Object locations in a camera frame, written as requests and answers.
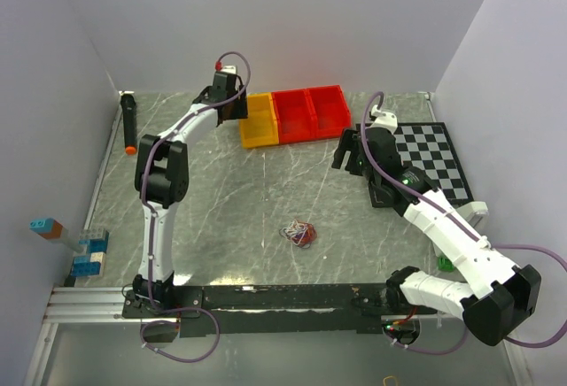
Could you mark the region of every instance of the plastic tray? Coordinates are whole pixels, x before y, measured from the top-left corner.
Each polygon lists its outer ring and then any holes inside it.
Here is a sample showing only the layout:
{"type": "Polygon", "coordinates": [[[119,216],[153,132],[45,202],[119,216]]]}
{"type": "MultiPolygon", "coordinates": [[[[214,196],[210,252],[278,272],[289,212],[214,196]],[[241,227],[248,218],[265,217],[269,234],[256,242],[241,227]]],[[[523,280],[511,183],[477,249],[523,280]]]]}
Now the plastic tray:
{"type": "Polygon", "coordinates": [[[279,143],[276,113],[271,94],[247,97],[248,119],[239,121],[240,139],[245,149],[279,143]]]}
{"type": "Polygon", "coordinates": [[[306,89],[272,93],[280,144],[316,138],[317,118],[306,89]]]}
{"type": "Polygon", "coordinates": [[[343,90],[338,85],[309,88],[307,93],[317,117],[317,139],[336,138],[341,136],[345,127],[351,126],[351,113],[343,90]]]}

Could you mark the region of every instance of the black tube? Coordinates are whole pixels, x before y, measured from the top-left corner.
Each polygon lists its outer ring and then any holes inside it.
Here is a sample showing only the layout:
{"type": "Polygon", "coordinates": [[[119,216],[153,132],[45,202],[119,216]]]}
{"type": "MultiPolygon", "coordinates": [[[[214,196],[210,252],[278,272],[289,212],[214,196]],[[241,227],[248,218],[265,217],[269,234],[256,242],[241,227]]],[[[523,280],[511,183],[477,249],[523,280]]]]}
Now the black tube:
{"type": "Polygon", "coordinates": [[[124,125],[124,151],[133,155],[137,152],[136,146],[136,101],[131,94],[123,94],[120,98],[122,106],[122,122],[124,125]]]}

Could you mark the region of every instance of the marble table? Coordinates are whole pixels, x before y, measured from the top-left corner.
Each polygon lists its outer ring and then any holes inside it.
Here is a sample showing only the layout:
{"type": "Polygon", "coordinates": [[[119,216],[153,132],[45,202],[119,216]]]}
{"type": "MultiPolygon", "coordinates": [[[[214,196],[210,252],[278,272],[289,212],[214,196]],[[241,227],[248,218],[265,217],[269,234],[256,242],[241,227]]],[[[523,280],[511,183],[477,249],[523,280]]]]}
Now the marble table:
{"type": "MultiPolygon", "coordinates": [[[[196,93],[139,94],[138,131],[157,134],[196,93]]],[[[359,122],[369,95],[346,93],[359,122]]],[[[432,121],[423,95],[386,98],[401,122],[432,121]]],[[[134,190],[136,157],[124,153],[121,126],[105,169],[92,226],[110,231],[104,276],[78,286],[130,283],[142,257],[144,217],[134,190]]],[[[338,139],[245,150],[236,121],[190,152],[190,188],[175,221],[175,284],[384,282],[412,265],[436,273],[429,240],[393,210],[373,209],[361,177],[331,169],[338,139]],[[310,249],[278,230],[294,218],[315,225],[310,249]]]]}

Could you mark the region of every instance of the bundle of rubber bands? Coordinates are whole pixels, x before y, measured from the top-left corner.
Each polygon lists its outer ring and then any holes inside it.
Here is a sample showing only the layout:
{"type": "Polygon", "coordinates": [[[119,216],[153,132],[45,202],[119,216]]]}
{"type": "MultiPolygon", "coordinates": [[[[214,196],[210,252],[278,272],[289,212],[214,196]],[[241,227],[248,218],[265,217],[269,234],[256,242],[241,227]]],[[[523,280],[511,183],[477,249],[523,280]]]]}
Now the bundle of rubber bands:
{"type": "Polygon", "coordinates": [[[300,220],[293,220],[290,225],[280,229],[280,235],[287,238],[301,249],[311,247],[311,243],[317,238],[317,232],[313,224],[300,220]]]}

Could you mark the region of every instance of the black and white checkered board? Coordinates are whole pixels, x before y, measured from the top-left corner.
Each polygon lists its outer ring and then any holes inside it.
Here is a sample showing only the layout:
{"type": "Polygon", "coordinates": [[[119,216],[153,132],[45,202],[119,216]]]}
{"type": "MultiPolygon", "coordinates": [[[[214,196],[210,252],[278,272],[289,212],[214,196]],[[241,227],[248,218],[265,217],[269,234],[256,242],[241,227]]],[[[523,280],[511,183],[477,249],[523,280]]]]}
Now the black and white checkered board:
{"type": "Polygon", "coordinates": [[[402,161],[423,169],[451,205],[473,200],[444,123],[400,123],[394,136],[402,161]]]}

